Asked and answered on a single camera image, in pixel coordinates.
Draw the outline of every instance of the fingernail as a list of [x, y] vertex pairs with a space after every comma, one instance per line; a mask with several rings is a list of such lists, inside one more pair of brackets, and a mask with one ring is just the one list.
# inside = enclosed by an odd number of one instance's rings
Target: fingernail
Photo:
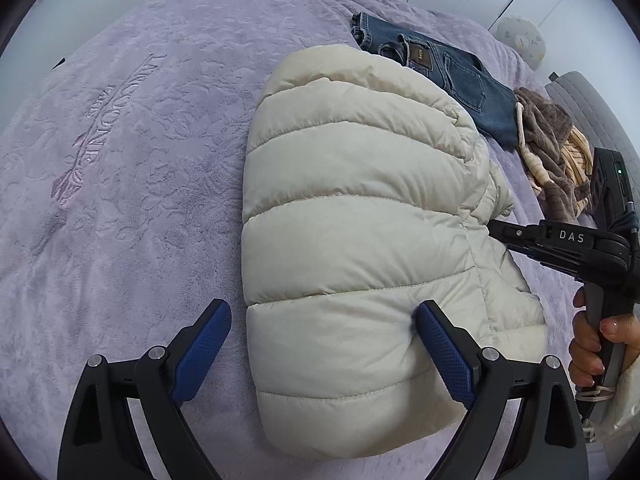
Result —
[[618, 322], [615, 319], [603, 319], [600, 322], [600, 330], [603, 334], [614, 335], [618, 331]]

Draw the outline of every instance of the blue gripper pad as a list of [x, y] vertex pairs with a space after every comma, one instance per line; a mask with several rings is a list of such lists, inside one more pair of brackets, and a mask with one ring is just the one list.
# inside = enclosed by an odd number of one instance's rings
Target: blue gripper pad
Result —
[[175, 367], [171, 396], [177, 406], [196, 396], [230, 329], [231, 308], [221, 301]]
[[[439, 322], [438, 317], [434, 314], [433, 305], [443, 318], [442, 322]], [[433, 301], [425, 301], [418, 306], [415, 311], [415, 322], [418, 335], [436, 365], [451, 398], [462, 402], [465, 408], [470, 410], [476, 400], [473, 370], [463, 359], [451, 336], [447, 333], [447, 330], [453, 332], [460, 329], [450, 323]], [[446, 328], [443, 326], [445, 322], [449, 325]]]

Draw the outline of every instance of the black device body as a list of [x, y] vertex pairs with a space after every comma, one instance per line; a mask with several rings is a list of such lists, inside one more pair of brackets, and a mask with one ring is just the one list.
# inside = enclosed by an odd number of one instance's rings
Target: black device body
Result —
[[490, 235], [510, 250], [584, 283], [586, 316], [600, 334], [599, 356], [605, 372], [590, 388], [579, 388], [577, 405], [583, 421], [601, 422], [607, 413], [625, 355], [599, 330], [600, 321], [630, 314], [640, 301], [640, 253], [635, 212], [626, 167], [619, 152], [596, 148], [591, 177], [591, 213], [597, 229], [543, 220], [519, 226], [491, 221]]
[[[452, 397], [468, 409], [428, 480], [477, 477], [508, 399], [522, 402], [496, 478], [587, 479], [580, 417], [557, 358], [525, 363], [507, 360], [493, 348], [481, 349], [468, 332], [452, 325], [434, 301], [422, 303], [414, 317], [418, 336]], [[92, 356], [69, 408], [58, 480], [152, 480], [127, 398], [140, 399], [173, 480], [220, 480], [179, 407], [196, 394], [229, 327], [228, 305], [214, 300], [193, 326], [140, 359], [109, 363], [103, 356]], [[190, 360], [207, 362], [193, 367]]]

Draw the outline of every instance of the blue jeans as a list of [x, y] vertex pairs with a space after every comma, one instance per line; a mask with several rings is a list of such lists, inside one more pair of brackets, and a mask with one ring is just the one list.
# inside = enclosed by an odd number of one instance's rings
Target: blue jeans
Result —
[[516, 96], [477, 56], [361, 12], [351, 20], [360, 48], [391, 58], [427, 77], [458, 101], [484, 136], [503, 148], [518, 145]]

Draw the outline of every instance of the white puffer jacket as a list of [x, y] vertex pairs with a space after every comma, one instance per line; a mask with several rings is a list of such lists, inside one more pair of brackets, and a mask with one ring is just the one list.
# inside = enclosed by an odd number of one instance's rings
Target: white puffer jacket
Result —
[[379, 454], [459, 420], [412, 322], [424, 300], [508, 358], [546, 326], [485, 224], [510, 208], [464, 109], [345, 45], [267, 81], [244, 168], [242, 281], [262, 424], [303, 457]]

